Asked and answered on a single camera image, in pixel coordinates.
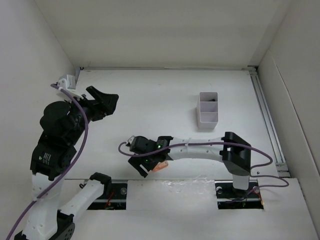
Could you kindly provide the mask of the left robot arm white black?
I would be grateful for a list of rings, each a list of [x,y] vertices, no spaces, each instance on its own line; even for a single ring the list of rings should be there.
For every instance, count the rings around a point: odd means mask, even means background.
[[[31,156],[32,202],[23,211],[27,224],[19,233],[11,231],[9,239],[69,240],[76,221],[93,201],[111,194],[111,177],[96,172],[72,200],[59,205],[65,176],[82,153],[76,143],[86,143],[89,123],[112,115],[119,100],[117,94],[103,93],[93,86],[86,90],[92,99],[73,97],[64,90],[67,100],[45,107],[40,119],[42,134]]]

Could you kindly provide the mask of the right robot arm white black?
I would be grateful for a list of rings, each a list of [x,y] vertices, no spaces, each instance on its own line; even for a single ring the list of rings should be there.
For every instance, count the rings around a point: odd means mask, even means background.
[[[223,163],[232,175],[231,191],[237,197],[249,192],[251,145],[234,132],[216,139],[182,139],[159,136],[156,141],[132,136],[125,144],[134,153],[128,162],[142,177],[166,161],[204,159]]]

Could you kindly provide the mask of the orange pastel highlighter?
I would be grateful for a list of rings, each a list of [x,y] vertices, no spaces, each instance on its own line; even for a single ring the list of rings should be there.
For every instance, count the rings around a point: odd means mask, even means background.
[[[160,162],[151,171],[154,172],[154,173],[158,172],[158,171],[168,167],[168,165],[169,165],[168,161]]]

